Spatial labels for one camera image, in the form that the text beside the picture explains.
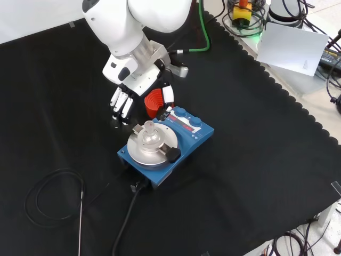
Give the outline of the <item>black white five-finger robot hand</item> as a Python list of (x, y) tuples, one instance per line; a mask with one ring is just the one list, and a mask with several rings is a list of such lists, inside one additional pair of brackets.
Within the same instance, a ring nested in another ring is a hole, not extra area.
[(167, 108), (174, 102), (172, 86), (161, 80), (168, 66), (162, 58), (152, 60), (147, 67), (138, 64), (135, 57), (118, 59), (111, 55), (103, 68), (107, 80), (117, 85), (109, 107), (111, 110), (110, 124), (114, 128), (128, 126), (131, 123), (134, 108), (144, 103), (144, 98), (157, 87), (166, 95), (163, 107)]

